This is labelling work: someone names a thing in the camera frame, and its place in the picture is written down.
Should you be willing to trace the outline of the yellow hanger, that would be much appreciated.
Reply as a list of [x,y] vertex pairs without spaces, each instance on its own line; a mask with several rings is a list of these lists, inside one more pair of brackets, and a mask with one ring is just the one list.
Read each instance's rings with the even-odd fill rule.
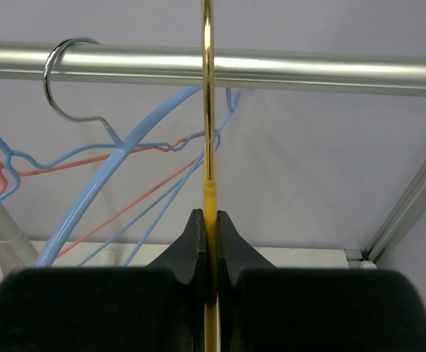
[[212,1],[202,2],[202,90],[205,121],[203,213],[208,253],[208,289],[205,299],[205,350],[218,351],[216,120]]

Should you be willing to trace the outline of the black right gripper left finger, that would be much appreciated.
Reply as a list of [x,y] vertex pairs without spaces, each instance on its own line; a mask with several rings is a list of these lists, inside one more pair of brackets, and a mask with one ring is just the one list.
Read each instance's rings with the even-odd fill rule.
[[0,351],[203,351],[201,210],[151,263],[29,268],[0,284]]

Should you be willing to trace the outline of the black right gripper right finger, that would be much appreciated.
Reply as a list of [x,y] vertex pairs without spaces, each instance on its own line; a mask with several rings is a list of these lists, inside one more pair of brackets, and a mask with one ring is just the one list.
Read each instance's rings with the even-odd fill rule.
[[278,268],[217,214],[223,351],[426,351],[426,309],[402,274]]

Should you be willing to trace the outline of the pink wire hanger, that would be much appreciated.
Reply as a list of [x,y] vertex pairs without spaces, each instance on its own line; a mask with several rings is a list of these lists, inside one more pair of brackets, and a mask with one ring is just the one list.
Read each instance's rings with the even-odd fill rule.
[[[140,153],[142,151],[146,150],[159,150],[161,152],[167,153],[167,152],[177,152],[179,150],[182,150],[192,139],[199,138],[203,136],[204,133],[202,131],[193,133],[189,136],[184,136],[180,139],[178,139],[173,144],[169,144],[167,142],[151,142],[151,143],[144,143],[140,144],[139,146],[132,149],[133,153]],[[29,177],[34,175],[42,175],[50,172],[58,172],[65,169],[72,169],[78,166],[83,166],[87,164],[94,164],[97,162],[105,161],[109,155],[97,155],[91,158],[84,158],[76,161],[68,161],[69,158],[72,158],[75,155],[78,155],[84,151],[88,150],[96,150],[96,149],[109,149],[113,148],[114,145],[112,144],[88,144],[80,148],[76,148],[69,153],[63,155],[62,157],[56,159],[55,161],[49,163],[49,164],[40,164],[36,162],[36,160],[31,157],[29,154],[24,152],[14,152],[14,156],[20,157],[28,161],[34,168],[30,170],[25,171],[17,171],[13,168],[8,169],[5,163],[0,161],[0,201],[4,200],[8,196],[11,195],[15,190],[18,189],[21,178],[22,177]],[[143,199],[151,195],[153,192],[157,191],[161,186],[164,186],[167,184],[170,180],[173,180],[175,177],[180,175],[182,172],[186,171],[190,166],[192,166],[194,163],[191,161],[182,168],[178,169],[175,173],[168,176],[166,179],[162,180],[160,183],[158,183],[156,186],[153,186],[149,191],[145,192],[138,198],[136,198],[134,201],[129,203],[127,206],[125,206],[122,210],[115,213],[112,217],[105,220],[102,224],[100,224],[98,227],[94,228],[91,232],[88,232],[86,235],[79,238],[74,244],[70,244],[66,248],[62,249],[58,253],[58,257],[61,257],[63,254],[66,254],[68,251],[70,251],[75,246],[79,245],[81,242],[85,241],[87,238],[95,234],[97,231],[105,227],[107,224],[121,216],[124,212],[131,209],[134,205],[137,205],[139,202],[141,202]],[[4,170],[8,169],[8,172],[12,175],[14,179],[13,187],[9,187],[9,181],[7,177],[4,175]]]

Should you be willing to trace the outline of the light blue hanger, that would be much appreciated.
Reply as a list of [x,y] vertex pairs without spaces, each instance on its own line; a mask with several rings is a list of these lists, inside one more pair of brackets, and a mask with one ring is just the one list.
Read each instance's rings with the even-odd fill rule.
[[[6,44],[16,51],[16,56],[10,58],[11,63],[28,59],[37,63],[37,69],[36,74],[26,80],[20,76],[0,78],[0,137],[7,145],[6,149],[0,148],[0,161],[8,169],[25,171],[34,167],[14,156],[15,151],[29,154],[40,164],[49,164],[88,144],[112,144],[114,147],[84,151],[68,161],[110,155],[115,143],[100,122],[69,122],[46,100],[43,90],[45,61],[59,43],[18,42],[11,37]],[[102,116],[124,140],[148,114],[187,87],[77,82],[68,75],[70,63],[86,68],[95,62],[105,62],[107,56],[120,56],[121,51],[119,46],[108,47],[99,42],[72,45],[54,63],[50,80],[53,97],[63,111],[73,117]],[[184,136],[204,132],[202,86],[193,87],[199,87],[200,91],[164,117],[137,146],[151,142],[173,144]],[[128,155],[92,201],[62,249],[178,169],[195,162],[204,146],[201,136],[177,152],[146,150]],[[22,177],[18,189],[0,201],[0,254],[21,267],[33,266],[69,207],[105,161]],[[14,179],[8,169],[4,170],[4,175],[9,187],[13,187]],[[77,265],[86,261],[95,264],[96,257],[84,250],[84,244],[90,241],[171,243],[179,235],[190,211],[202,207],[202,187],[202,169],[190,166],[66,254],[56,256],[54,263]]]

